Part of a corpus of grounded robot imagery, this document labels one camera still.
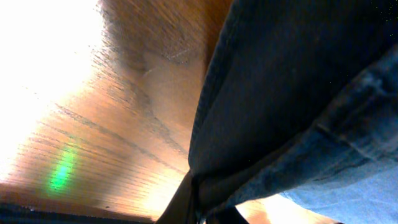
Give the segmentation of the navy blue shorts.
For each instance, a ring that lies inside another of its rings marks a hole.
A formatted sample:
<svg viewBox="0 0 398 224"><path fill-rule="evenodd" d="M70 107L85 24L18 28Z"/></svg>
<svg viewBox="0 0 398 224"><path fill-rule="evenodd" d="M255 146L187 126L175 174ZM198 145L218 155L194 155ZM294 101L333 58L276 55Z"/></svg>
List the navy blue shorts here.
<svg viewBox="0 0 398 224"><path fill-rule="evenodd" d="M342 223L397 222L397 2L234 1L159 223L244 223L275 194Z"/></svg>

